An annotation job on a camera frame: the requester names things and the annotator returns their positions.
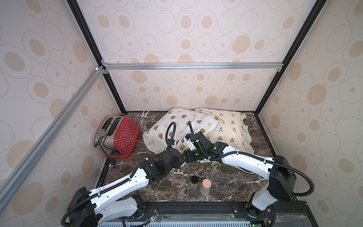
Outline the cream teddy bear pillow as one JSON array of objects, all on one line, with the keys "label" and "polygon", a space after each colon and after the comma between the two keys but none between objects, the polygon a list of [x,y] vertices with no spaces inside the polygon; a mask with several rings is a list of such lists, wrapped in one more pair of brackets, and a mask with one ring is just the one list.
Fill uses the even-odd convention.
[{"label": "cream teddy bear pillow", "polygon": [[246,114],[207,108],[198,108],[199,113],[211,114],[218,120],[216,128],[207,134],[207,139],[212,143],[224,142],[238,150],[253,154],[254,150],[250,143],[252,138],[248,132],[248,126],[244,124]]}]

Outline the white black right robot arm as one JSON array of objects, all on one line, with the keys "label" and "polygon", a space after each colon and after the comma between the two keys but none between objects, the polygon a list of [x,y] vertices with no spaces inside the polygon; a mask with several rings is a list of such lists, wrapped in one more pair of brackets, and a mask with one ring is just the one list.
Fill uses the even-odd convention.
[{"label": "white black right robot arm", "polygon": [[[268,180],[268,184],[258,192],[253,193],[246,205],[246,212],[256,217],[268,206],[277,202],[290,202],[293,197],[304,197],[311,195],[315,186],[313,181],[303,172],[291,167],[283,156],[273,158],[256,156],[238,150],[226,143],[206,142],[188,140],[189,149],[185,150],[185,157],[188,163],[208,160],[219,162],[229,166],[236,166]],[[300,175],[309,185],[304,193],[295,193],[296,175]]]}]

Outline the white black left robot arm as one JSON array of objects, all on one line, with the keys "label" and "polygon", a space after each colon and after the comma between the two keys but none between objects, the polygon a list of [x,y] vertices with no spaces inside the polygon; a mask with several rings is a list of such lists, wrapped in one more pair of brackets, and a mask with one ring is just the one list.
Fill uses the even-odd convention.
[{"label": "white black left robot arm", "polygon": [[124,216],[140,216],[143,202],[137,197],[120,199],[138,189],[162,180],[172,169],[185,164],[181,153],[170,148],[143,160],[129,175],[105,186],[88,191],[76,191],[60,224],[63,227],[97,227],[99,224]]}]

